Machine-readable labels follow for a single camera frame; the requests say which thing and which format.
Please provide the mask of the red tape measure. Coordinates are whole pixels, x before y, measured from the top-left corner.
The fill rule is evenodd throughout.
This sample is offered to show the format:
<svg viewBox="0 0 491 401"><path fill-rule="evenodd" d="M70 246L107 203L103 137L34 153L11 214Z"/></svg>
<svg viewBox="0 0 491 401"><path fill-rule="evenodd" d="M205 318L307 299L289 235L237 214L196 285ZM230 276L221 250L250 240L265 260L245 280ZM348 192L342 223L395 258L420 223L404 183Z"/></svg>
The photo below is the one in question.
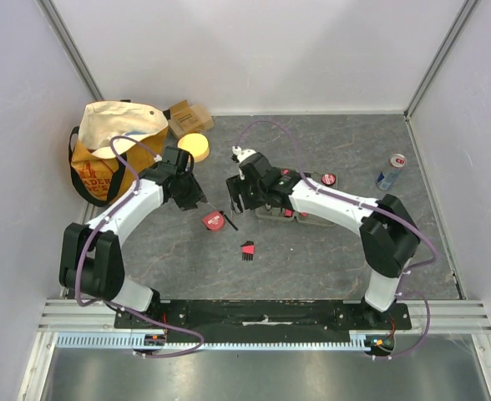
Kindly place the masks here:
<svg viewBox="0 0 491 401"><path fill-rule="evenodd" d="M213 211L206 215L202 222L209 231L219 231L225 226L225 218L219 211Z"/></svg>

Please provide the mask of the red black hex key set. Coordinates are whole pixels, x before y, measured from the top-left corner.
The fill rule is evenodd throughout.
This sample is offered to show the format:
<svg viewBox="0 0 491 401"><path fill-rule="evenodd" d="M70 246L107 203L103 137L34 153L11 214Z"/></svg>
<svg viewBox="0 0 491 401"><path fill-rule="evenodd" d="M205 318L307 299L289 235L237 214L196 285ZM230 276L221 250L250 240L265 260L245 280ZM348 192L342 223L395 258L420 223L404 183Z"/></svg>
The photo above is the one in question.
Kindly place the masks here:
<svg viewBox="0 0 491 401"><path fill-rule="evenodd" d="M253 241L245 241L240 247L242 260L253 261L256 251L255 243Z"/></svg>

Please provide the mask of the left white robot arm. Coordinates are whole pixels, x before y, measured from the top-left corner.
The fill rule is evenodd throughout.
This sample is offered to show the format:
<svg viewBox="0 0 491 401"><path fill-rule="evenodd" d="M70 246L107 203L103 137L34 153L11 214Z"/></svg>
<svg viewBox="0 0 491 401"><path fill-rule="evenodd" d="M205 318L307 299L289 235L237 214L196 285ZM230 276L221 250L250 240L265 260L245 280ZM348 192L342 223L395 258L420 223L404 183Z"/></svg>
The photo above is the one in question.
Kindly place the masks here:
<svg viewBox="0 0 491 401"><path fill-rule="evenodd" d="M159 324L162 308L157 291L125 273L122 245L153 211L173 201L182 211L195 209L206 197L193 174L194 156L173 146L142 170L130 188L110 208L87 224L70 224L63 234L59 283L75 292L116 307L133 309L142 327Z"/></svg>

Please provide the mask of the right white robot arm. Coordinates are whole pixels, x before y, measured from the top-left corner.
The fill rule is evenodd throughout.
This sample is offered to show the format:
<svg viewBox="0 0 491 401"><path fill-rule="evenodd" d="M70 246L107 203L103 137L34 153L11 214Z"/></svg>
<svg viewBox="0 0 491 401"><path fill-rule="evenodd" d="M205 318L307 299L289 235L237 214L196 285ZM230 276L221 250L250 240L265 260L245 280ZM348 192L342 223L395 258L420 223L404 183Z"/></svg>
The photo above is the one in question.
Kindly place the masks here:
<svg viewBox="0 0 491 401"><path fill-rule="evenodd" d="M362 242L372 273L363 297L362 322L382 327L391 318L391 307L402 271L412 260L420 239L402 202L386 195L381 200L362 198L326 187L295 170L271 165L260 152L231 148L238 174L226 180L235 211L292 211L316 216L353 232Z"/></svg>

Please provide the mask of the brown cardboard box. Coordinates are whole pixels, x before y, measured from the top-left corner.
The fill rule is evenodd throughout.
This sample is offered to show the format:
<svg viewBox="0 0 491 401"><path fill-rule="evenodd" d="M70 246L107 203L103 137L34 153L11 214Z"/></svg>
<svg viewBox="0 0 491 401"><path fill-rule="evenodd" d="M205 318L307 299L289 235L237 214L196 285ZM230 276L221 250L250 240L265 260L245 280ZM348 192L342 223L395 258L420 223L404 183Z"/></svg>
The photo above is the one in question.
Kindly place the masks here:
<svg viewBox="0 0 491 401"><path fill-rule="evenodd" d="M189 104L187 100L170 106L166 116L170 131L177 140L187 134L203 133L214 127L209 111L202 104Z"/></svg>

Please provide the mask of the yellow canvas tote bag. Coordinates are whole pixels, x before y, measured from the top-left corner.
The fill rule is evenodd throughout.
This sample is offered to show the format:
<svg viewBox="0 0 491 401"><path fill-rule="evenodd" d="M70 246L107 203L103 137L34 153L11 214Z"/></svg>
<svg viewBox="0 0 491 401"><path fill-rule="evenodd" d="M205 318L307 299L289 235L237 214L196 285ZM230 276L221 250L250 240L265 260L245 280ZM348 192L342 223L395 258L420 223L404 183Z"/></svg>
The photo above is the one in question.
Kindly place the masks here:
<svg viewBox="0 0 491 401"><path fill-rule="evenodd" d="M120 198L162 152L168 113L128 100L87 104L68 140L71 181L78 194L97 207Z"/></svg>

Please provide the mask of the blue silver drink can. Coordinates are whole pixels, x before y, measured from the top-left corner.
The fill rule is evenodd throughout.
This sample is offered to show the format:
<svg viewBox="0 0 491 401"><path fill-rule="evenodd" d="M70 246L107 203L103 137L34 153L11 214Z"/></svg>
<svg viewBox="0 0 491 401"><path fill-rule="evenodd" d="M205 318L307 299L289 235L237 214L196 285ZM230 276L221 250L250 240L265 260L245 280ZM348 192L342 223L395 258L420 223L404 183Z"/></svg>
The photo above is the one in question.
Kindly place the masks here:
<svg viewBox="0 0 491 401"><path fill-rule="evenodd" d="M404 155L390 155L376 179L377 187L380 190L388 190L396 182L406 165L407 159Z"/></svg>

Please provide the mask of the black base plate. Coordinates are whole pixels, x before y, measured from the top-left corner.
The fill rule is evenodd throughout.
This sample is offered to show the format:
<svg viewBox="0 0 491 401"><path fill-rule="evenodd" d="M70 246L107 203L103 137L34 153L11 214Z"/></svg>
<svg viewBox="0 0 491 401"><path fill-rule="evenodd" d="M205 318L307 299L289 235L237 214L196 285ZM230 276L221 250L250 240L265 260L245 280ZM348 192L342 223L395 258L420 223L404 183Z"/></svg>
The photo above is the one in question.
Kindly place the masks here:
<svg viewBox="0 0 491 401"><path fill-rule="evenodd" d="M205 340L343 340L350 331L410 330L407 305L377 312L343 300L170 300L152 319L198 332Z"/></svg>

